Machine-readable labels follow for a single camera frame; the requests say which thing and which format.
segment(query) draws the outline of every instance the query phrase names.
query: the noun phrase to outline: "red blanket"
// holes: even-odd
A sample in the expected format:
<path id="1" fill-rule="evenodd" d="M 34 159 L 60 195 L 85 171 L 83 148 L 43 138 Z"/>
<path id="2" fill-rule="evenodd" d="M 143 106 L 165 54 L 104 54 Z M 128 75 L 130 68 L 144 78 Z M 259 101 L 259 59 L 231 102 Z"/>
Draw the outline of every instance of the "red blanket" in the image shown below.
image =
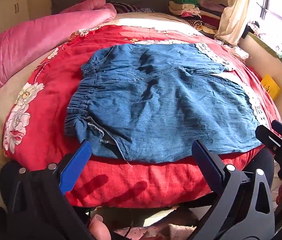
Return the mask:
<path id="1" fill-rule="evenodd" d="M 80 67 L 96 50 L 116 44 L 205 42 L 216 54 L 236 66 L 233 73 L 258 95 L 268 122 L 280 120 L 273 101 L 255 75 L 207 37 L 115 25 L 77 34 L 40 64 L 7 118 L 3 138 L 5 152 L 27 169 L 44 169 L 77 149 L 78 141 L 64 135 L 64 119 L 71 96 L 82 79 Z M 261 148 L 245 154 L 222 155 L 221 158 L 241 170 Z M 209 192 L 192 157 L 176 163 L 150 165 L 92 156 L 66 197 L 77 206 L 149 208 L 194 200 Z"/>

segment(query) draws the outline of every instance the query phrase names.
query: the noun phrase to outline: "yellow book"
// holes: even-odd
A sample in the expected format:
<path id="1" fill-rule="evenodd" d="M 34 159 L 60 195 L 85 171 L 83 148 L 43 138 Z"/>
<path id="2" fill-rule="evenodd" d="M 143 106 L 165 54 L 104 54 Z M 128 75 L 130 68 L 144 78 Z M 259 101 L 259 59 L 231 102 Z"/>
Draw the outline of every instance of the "yellow book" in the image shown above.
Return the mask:
<path id="1" fill-rule="evenodd" d="M 272 77 L 269 74 L 266 74 L 261 81 L 264 89 L 268 92 L 269 96 L 272 100 L 275 100 L 277 96 L 280 94 L 281 89 L 279 86 L 274 82 Z"/>

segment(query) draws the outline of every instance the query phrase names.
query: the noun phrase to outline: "screw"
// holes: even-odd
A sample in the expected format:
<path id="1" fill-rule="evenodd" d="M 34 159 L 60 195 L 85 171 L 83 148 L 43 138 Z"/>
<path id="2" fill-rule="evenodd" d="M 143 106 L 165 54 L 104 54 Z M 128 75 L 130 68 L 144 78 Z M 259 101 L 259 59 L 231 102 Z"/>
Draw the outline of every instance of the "screw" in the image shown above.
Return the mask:
<path id="1" fill-rule="evenodd" d="M 25 173 L 26 172 L 26 168 L 20 168 L 19 169 L 19 174 L 23 174 L 23 173 Z"/>
<path id="2" fill-rule="evenodd" d="M 48 168 L 49 168 L 49 170 L 53 171 L 53 170 L 56 169 L 56 164 L 55 163 L 51 163 L 51 164 L 49 164 Z"/>

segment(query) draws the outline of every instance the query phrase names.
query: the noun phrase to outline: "stack of folded clothes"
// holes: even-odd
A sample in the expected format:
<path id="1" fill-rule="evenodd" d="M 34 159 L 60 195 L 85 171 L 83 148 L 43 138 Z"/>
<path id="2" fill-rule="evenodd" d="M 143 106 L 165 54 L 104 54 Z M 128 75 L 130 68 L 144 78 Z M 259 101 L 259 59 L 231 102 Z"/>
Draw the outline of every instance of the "stack of folded clothes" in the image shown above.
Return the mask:
<path id="1" fill-rule="evenodd" d="M 200 9 L 198 0 L 174 0 L 169 1 L 169 10 L 174 15 L 181 17 L 199 16 Z"/>

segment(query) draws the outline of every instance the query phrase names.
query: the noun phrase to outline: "pink blanket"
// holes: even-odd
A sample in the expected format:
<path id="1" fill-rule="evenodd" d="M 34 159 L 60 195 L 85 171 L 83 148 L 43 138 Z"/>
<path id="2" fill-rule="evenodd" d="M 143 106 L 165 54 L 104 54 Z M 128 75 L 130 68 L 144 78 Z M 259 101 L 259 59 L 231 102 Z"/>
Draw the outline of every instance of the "pink blanket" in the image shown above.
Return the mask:
<path id="1" fill-rule="evenodd" d="M 0 34 L 0 88 L 11 76 L 79 29 L 92 29 L 116 16 L 105 0 L 87 0 L 61 14 L 23 22 Z"/>

